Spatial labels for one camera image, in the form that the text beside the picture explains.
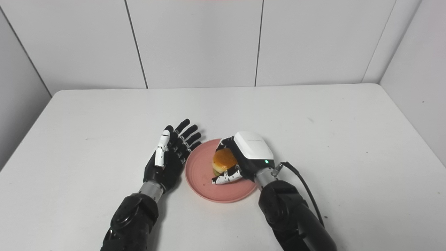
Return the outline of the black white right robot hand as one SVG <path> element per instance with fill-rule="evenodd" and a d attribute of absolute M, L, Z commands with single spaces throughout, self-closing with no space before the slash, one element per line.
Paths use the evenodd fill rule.
<path fill-rule="evenodd" d="M 237 164 L 212 178 L 213 185 L 223 185 L 240 179 L 254 182 L 258 189 L 277 181 L 272 175 L 275 168 L 274 155 L 261 135 L 240 131 L 234 136 L 220 140 L 216 152 L 229 149 Z"/>

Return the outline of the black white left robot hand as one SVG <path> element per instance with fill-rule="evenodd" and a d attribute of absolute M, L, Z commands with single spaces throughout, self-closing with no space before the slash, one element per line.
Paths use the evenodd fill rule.
<path fill-rule="evenodd" d="M 201 137 L 198 126 L 191 124 L 189 119 L 175 128 L 168 125 L 145 167 L 143 184 L 154 184 L 163 193 L 174 188 L 188 157 L 201 145 Z"/>

